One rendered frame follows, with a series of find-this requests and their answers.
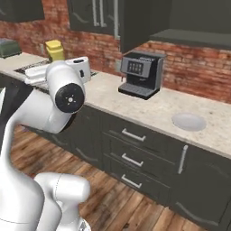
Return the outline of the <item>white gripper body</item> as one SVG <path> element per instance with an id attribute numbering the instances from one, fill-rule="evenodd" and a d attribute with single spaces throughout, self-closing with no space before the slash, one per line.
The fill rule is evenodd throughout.
<path id="1" fill-rule="evenodd" d="M 27 85 L 36 85 L 41 84 L 46 81 L 46 69 L 49 67 L 49 64 L 32 67 L 25 71 L 26 78 L 24 83 Z"/>

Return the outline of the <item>white round plate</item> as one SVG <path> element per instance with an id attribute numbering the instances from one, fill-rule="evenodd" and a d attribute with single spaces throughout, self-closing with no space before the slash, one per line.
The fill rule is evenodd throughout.
<path id="1" fill-rule="evenodd" d="M 171 121 L 177 127 L 185 131 L 198 132 L 206 128 L 206 120 L 191 113 L 178 113 L 172 116 Z"/>

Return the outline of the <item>yellow canister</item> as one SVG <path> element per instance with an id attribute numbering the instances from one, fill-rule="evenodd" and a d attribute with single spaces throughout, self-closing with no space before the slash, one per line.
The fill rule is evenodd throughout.
<path id="1" fill-rule="evenodd" d="M 59 40 L 45 42 L 50 61 L 65 60 L 64 50 Z"/>

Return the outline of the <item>green bread box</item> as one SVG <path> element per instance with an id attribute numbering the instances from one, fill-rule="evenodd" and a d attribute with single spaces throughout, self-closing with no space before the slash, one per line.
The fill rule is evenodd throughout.
<path id="1" fill-rule="evenodd" d="M 0 38 L 0 57 L 7 58 L 22 53 L 20 45 L 17 41 Z"/>

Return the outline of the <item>dark base cupboard door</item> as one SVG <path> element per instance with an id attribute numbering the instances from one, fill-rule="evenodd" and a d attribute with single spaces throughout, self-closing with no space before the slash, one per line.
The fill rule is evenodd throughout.
<path id="1" fill-rule="evenodd" d="M 231 160 L 189 145 L 170 208 L 208 231 L 231 231 Z"/>
<path id="2" fill-rule="evenodd" d="M 71 124 L 69 141 L 73 154 L 102 169 L 100 116 L 96 109 L 82 107 Z"/>

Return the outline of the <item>black coffee machine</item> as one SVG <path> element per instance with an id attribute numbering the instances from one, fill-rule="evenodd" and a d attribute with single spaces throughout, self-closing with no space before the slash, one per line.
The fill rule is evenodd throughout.
<path id="1" fill-rule="evenodd" d="M 153 52 L 130 51 L 123 58 L 121 71 L 126 75 L 126 82 L 120 93 L 149 99 L 162 85 L 162 68 L 165 55 Z"/>

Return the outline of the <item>dark drawer front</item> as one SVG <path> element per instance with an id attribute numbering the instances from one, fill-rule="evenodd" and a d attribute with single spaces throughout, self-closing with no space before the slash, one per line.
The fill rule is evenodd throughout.
<path id="1" fill-rule="evenodd" d="M 173 163 L 180 161 L 183 142 L 174 139 L 166 134 L 161 134 L 144 126 L 129 122 L 114 115 L 102 115 L 102 128 L 107 134 L 126 141 L 136 147 L 140 147 L 147 152 L 153 153 Z M 144 142 L 139 142 L 127 135 L 122 134 L 122 130 L 143 137 Z"/>
<path id="2" fill-rule="evenodd" d="M 120 162 L 123 162 L 131 167 L 142 171 L 149 175 L 152 175 L 159 179 L 169 178 L 175 171 L 175 166 L 173 163 L 164 160 L 162 157 L 159 157 L 155 154 L 147 152 L 141 148 L 135 147 L 132 144 L 124 142 L 118 138 L 113 137 L 112 135 L 104 134 L 103 135 L 103 145 L 104 145 L 104 154 L 109 155 L 118 159 Z M 121 156 L 123 153 L 129 158 L 136 160 L 137 162 L 143 161 L 143 166 L 138 167 L 126 160 Z"/>
<path id="3" fill-rule="evenodd" d="M 171 192 L 171 188 L 169 186 L 164 185 L 160 181 L 151 178 L 144 173 L 134 170 L 132 167 L 120 162 L 113 157 L 109 157 L 108 155 L 104 155 L 103 162 L 105 172 L 107 172 L 109 175 L 122 181 L 133 189 L 138 190 L 139 192 L 143 193 L 145 196 L 158 202 L 159 204 L 162 204 L 164 206 L 167 206 L 169 204 Z M 137 184 L 142 183 L 142 187 L 138 189 L 130 183 L 122 180 L 121 177 L 123 174 L 126 175 L 127 179 L 132 180 Z"/>

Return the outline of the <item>dark extractor hood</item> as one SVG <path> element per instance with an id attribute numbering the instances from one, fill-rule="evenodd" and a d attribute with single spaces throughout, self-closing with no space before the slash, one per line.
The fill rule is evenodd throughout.
<path id="1" fill-rule="evenodd" d="M 209 47 L 231 51 L 231 33 L 193 32 L 177 29 L 167 29 L 150 36 L 152 41 L 174 44 Z"/>

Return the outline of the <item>dark wall cupboard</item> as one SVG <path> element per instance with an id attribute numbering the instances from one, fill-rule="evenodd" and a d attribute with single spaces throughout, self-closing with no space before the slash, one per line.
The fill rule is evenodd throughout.
<path id="1" fill-rule="evenodd" d="M 43 19 L 42 0 L 0 0 L 0 21 L 24 23 Z"/>

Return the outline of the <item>dark wall cupboard door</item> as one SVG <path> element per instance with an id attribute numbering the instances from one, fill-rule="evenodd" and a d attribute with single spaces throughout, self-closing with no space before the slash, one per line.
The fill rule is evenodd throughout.
<path id="1" fill-rule="evenodd" d="M 100 25 L 99 0 L 97 3 L 97 21 L 93 24 L 92 0 L 67 0 L 69 10 L 69 28 L 72 31 L 103 33 L 114 36 L 114 0 L 104 0 L 104 17 L 107 27 Z"/>

